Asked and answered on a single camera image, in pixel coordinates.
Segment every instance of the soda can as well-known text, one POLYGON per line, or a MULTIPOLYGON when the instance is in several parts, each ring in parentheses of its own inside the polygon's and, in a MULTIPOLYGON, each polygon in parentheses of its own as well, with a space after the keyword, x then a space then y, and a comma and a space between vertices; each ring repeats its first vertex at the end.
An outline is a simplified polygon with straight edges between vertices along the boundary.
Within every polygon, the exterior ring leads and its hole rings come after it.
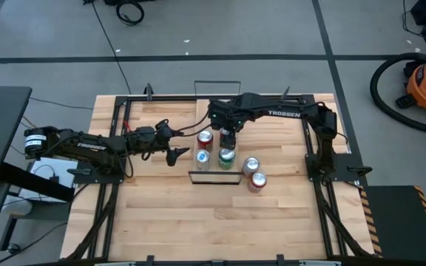
POLYGON ((259 171, 260 162, 256 157, 249 157, 244 161, 243 174, 247 179, 252 178, 252 175, 259 171))
POLYGON ((212 152, 213 150, 213 134, 207 130, 203 130, 197 136, 198 140, 198 149, 204 149, 207 152, 212 152))
POLYGON ((198 169, 201 171, 208 171, 210 169, 210 153, 206 150, 197 151, 195 161, 197 162, 198 169))
POLYGON ((229 131, 226 129, 220 129, 220 142, 223 142, 225 136, 229 135, 229 131))
POLYGON ((223 170, 229 170, 233 167, 234 159, 236 157, 236 153, 232 150, 221 149, 218 153, 218 165, 223 170))
POLYGON ((263 189, 267 184, 266 175, 260 172, 257 172, 252 175, 252 178, 248 181, 248 189, 252 193, 258 193, 263 189))

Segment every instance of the green soda can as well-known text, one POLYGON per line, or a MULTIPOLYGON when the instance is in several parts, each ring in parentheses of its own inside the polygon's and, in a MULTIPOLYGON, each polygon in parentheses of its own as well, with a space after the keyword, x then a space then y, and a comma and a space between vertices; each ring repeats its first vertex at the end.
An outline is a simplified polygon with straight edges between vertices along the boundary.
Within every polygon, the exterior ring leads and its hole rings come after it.
POLYGON ((229 170, 233 167, 236 153, 232 150, 221 149, 218 154, 219 160, 218 165, 223 170, 229 170))

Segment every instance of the robotic arm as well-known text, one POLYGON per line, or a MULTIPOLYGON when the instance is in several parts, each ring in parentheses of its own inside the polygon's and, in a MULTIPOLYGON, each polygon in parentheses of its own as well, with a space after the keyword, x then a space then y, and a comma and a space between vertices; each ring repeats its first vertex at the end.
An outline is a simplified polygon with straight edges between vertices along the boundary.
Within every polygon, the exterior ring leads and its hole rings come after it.
POLYGON ((150 154, 156 151, 166 151, 167 164, 174 166, 177 158, 189 148, 170 149, 170 138, 182 136, 183 132, 170 129, 168 122, 162 120, 155 129, 142 126, 124 136, 114 137, 95 136, 52 126, 27 129, 24 132, 24 151, 27 159, 59 155, 87 162, 100 174, 124 171, 121 159, 129 155, 142 154, 142 159, 148 160, 150 154))
POLYGON ((230 101, 211 100, 208 117, 213 129, 225 129, 229 135, 220 144, 234 149, 236 132, 243 129, 246 121, 255 121, 262 116, 289 117, 306 120, 318 136, 317 169, 324 173, 335 172, 333 139, 337 135, 337 114, 324 103, 298 104, 285 101, 288 89, 281 100, 270 100, 254 93, 243 93, 230 101))

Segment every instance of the black hose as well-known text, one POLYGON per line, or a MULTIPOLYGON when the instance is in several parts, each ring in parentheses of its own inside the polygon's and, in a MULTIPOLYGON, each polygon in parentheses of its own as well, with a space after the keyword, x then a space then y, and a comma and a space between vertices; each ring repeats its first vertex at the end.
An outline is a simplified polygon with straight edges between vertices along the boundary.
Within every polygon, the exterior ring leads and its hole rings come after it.
POLYGON ((397 62, 405 61, 405 60, 413 60, 420 64, 426 64, 426 55, 423 55, 421 53, 417 52, 409 52, 404 53, 401 55, 397 55, 395 58, 389 59, 386 62, 384 62, 374 73, 372 79, 371 79, 371 97, 374 100, 374 103, 376 106, 381 109, 385 114, 392 117, 393 119, 399 121, 400 123, 403 123, 406 126, 409 126, 413 129, 417 129, 422 132, 426 132, 426 124, 420 123, 418 121, 415 121, 413 119, 410 119, 409 117, 406 117, 394 109, 390 108, 379 96, 379 93, 377 92, 377 83, 382 75, 382 73, 390 66, 394 65, 397 62))
POLYGON ((118 16, 119 20, 121 22, 123 22, 124 24, 126 24, 128 26, 134 26, 134 25, 139 24, 141 21, 143 21, 143 19, 144 19, 144 9, 135 0, 123 0, 123 1, 120 1, 116 5, 116 15, 118 16), (141 17, 138 20, 133 21, 126 14, 122 13, 121 12, 121 7, 124 6, 125 4, 132 4, 137 9, 139 9, 139 11, 141 12, 141 17))

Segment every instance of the wooden tabletop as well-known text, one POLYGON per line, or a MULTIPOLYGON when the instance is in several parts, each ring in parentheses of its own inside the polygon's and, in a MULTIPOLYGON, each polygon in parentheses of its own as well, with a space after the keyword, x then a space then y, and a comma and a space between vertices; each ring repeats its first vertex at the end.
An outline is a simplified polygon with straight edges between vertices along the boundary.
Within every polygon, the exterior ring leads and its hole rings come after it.
MULTIPOLYGON (((339 111, 332 94, 314 96, 339 111)), ((114 95, 97 97, 90 134, 109 135, 114 101, 114 95)), ((154 126, 168 118, 170 127, 179 129, 195 123, 196 110, 196 101, 137 102, 132 104, 129 125, 132 129, 154 126)), ((286 259, 324 259, 317 201, 306 177, 300 120, 262 117, 248 122, 237 141, 237 160, 258 157, 267 175, 267 186, 259 194, 249 192, 245 180, 239 185, 192 185, 188 171, 193 170, 193 149, 174 167, 167 166, 162 153, 148 161, 131 156, 134 177, 119 189, 109 260, 145 261, 148 255, 161 261, 259 260, 276 259, 277 254, 286 259)), ((171 140, 174 147, 193 148, 194 143, 195 137, 171 140)), ((348 150, 340 136, 334 148, 337 153, 348 150)), ((345 183, 334 185, 343 224, 372 253, 359 192, 345 183)), ((91 227, 98 189, 99 185, 89 185, 72 204, 61 257, 72 253, 91 227)), ((333 225, 329 220, 328 224, 338 254, 333 225)), ((101 246, 99 237, 97 255, 101 246)))

